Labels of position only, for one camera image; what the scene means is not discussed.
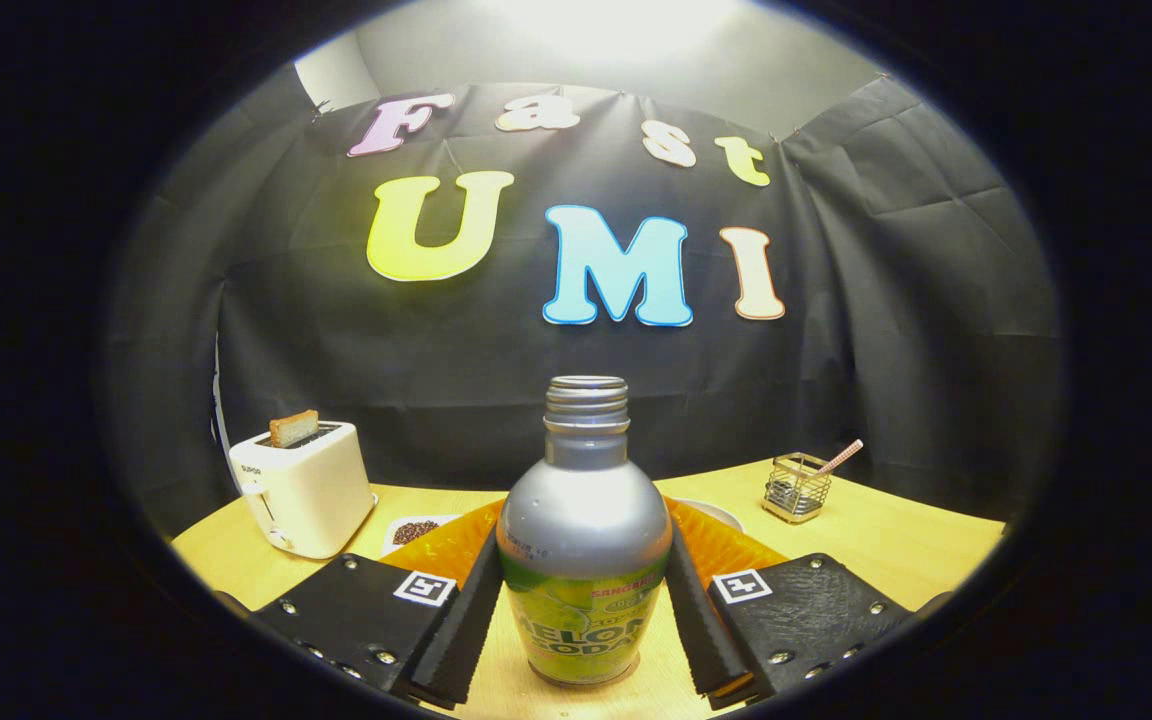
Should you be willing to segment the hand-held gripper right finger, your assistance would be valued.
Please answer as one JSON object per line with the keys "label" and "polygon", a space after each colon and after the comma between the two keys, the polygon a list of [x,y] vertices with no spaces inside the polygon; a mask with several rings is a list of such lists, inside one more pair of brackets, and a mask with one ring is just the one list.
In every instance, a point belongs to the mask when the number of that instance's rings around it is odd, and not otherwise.
{"label": "hand-held gripper right finger", "polygon": [[668,498],[669,600],[696,694],[714,710],[795,696],[937,611],[908,611],[827,553],[788,559]]}

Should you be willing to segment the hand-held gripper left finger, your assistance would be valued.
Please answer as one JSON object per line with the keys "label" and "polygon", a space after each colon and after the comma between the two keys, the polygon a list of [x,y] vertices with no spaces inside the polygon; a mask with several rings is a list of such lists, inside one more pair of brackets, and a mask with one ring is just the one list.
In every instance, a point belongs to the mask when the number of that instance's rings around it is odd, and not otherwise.
{"label": "hand-held gripper left finger", "polygon": [[381,559],[340,553],[255,611],[255,624],[346,682],[456,708],[502,588],[503,505],[467,511]]}

